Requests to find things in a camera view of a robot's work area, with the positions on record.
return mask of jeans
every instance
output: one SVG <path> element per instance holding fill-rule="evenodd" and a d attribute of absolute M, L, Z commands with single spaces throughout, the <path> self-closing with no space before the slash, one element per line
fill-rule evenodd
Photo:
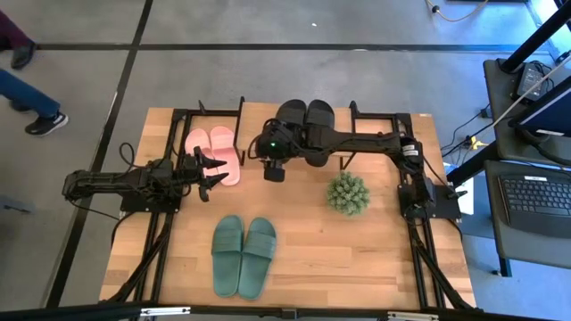
<path fill-rule="evenodd" d="M 8 17 L 0 11 L 0 37 L 8 38 L 12 48 L 29 44 L 29 39 Z"/>
<path fill-rule="evenodd" d="M 58 102 L 2 69 L 0 69 L 0 95 L 31 108 L 42 118 L 51 118 L 60 110 Z"/>

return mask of succulent plant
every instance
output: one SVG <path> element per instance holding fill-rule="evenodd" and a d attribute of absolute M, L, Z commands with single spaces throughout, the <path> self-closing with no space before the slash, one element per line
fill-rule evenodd
<path fill-rule="evenodd" d="M 354 177 L 350 172 L 341 172 L 329 183 L 327 202 L 345 216 L 361 214 L 369 203 L 368 189 L 363 178 Z"/>

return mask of black shoe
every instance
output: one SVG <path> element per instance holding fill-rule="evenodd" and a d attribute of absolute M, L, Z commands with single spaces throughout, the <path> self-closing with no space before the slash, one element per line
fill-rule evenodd
<path fill-rule="evenodd" d="M 10 107 L 12 107 L 13 110 L 20 112 L 20 113 L 26 113 L 28 111 L 31 111 L 32 109 L 30 107 L 24 106 L 22 104 L 16 103 L 14 101 L 10 101 Z"/>
<path fill-rule="evenodd" d="M 10 41 L 8 41 L 7 37 L 0 37 L 0 53 L 4 50 L 12 49 L 10 46 Z"/>
<path fill-rule="evenodd" d="M 26 126 L 26 133 L 32 136 L 46 136 L 56 130 L 64 127 L 70 120 L 65 114 L 58 112 L 51 119 L 38 117 L 36 121 Z"/>
<path fill-rule="evenodd" d="M 32 60 L 34 52 L 36 51 L 36 44 L 34 42 L 29 42 L 28 45 L 19 46 L 14 48 L 14 54 L 12 57 L 12 68 L 15 70 L 20 70 Z"/>

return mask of concrete floor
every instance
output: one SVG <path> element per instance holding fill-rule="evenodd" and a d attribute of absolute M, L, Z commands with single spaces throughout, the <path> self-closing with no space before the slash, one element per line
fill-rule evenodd
<path fill-rule="evenodd" d="M 0 0 L 0 8 L 40 43 L 130 43 L 144 3 Z M 460 16 L 474 7 L 471 3 L 451 3 L 444 4 L 443 10 L 450 16 Z M 518 45 L 534 30 L 534 21 L 523 4 L 488 4 L 471 19 L 448 23 L 433 17 L 418 0 L 161 0 L 153 4 L 142 42 Z M 320 98 L 333 105 L 346 105 L 356 100 L 362 111 L 429 112 L 434 114 L 441 143 L 447 144 L 452 130 L 487 104 L 482 62 L 505 56 L 450 52 L 140 51 L 103 170 L 125 168 L 118 157 L 118 146 L 130 142 L 137 147 L 149 107 L 196 108 L 201 99 L 207 108 L 237 108 L 241 95 L 248 101 L 263 102 Z M 74 169 L 89 167 L 126 57 L 124 51 L 40 51 L 24 71 L 16 73 L 62 102 L 62 110 L 69 113 L 69 126 L 52 136 L 26 136 L 23 127 L 33 117 L 15 114 L 5 100 L 0 100 L 0 134 L 5 137 L 0 147 L 10 153 L 10 158 L 0 160 L 0 193 L 33 202 L 38 208 L 28 216 L 1 212 L 0 310 L 44 304 L 73 213 L 60 195 L 62 180 Z M 535 58 L 550 61 L 545 54 Z M 9 59 L 8 53 L 0 54 L 0 67 L 7 68 Z M 485 123 L 475 120 L 462 135 Z M 117 213 L 119 198 L 96 196 L 92 207 Z M 107 218 L 89 216 L 62 305 L 97 301 L 112 226 Z M 477 238 L 468 238 L 465 245 L 471 261 L 478 261 L 478 251 L 493 257 L 493 247 L 482 245 Z M 479 284 L 484 277 L 478 272 L 480 267 L 470 265 L 473 284 Z M 561 275 L 571 279 L 569 274 Z M 500 292 L 506 300 L 493 297 L 499 295 L 494 286 L 501 282 L 499 278 L 487 278 L 489 287 L 475 286 L 480 308 L 533 317 L 571 317 L 565 311 L 558 314 L 556 306 L 549 303 L 537 310 L 526 309 L 527 289 L 517 284 Z M 508 305 L 511 295 L 520 296 L 521 301 Z"/>

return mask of wooden tabletop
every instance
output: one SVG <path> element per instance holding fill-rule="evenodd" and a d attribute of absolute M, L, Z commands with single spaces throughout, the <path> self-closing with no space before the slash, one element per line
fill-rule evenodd
<path fill-rule="evenodd" d="M 244 142 L 249 143 L 255 133 L 261 132 L 268 116 L 266 112 L 254 111 L 262 111 L 263 106 L 244 103 L 239 131 L 246 134 L 238 136 L 238 147 L 244 147 Z M 349 111 L 345 109 L 336 110 L 336 115 Z M 167 108 L 149 110 L 137 164 L 163 155 L 172 112 Z M 411 117 L 415 137 L 423 143 L 426 158 L 445 179 L 432 116 Z M 209 131 L 219 125 L 235 128 L 236 118 L 194 117 L 191 128 Z M 346 126 L 335 124 L 338 130 L 350 131 L 350 125 Z M 356 130 L 387 133 L 391 124 L 358 119 Z M 200 201 L 197 189 L 183 199 L 174 218 L 159 301 L 211 306 L 418 309 L 410 241 L 396 193 L 399 175 L 389 158 L 357 154 L 350 164 L 348 170 L 363 177 L 371 191 L 368 209 L 356 218 L 346 218 L 327 206 L 325 191 L 329 180 L 339 173 L 337 158 L 330 159 L 323 168 L 313 168 L 304 160 L 290 160 L 285 169 L 285 182 L 272 183 L 263 179 L 258 161 L 246 160 L 238 185 L 216 186 L 206 203 Z M 430 171 L 426 175 L 439 184 Z M 258 300 L 243 300 L 238 295 L 220 298 L 212 289 L 212 233 L 229 214 L 242 217 L 246 231 L 256 217 L 269 219 L 277 230 L 276 256 Z M 137 213 L 118 228 L 101 299 L 116 293 L 139 263 L 149 218 L 149 213 Z M 440 268 L 464 300 L 475 305 L 458 231 L 446 220 L 432 219 L 431 223 Z M 426 267 L 424 271 L 428 300 L 435 305 L 430 273 Z M 152 283 L 152 278 L 153 267 L 147 284 Z M 150 296 L 149 288 L 147 285 L 146 299 Z"/>

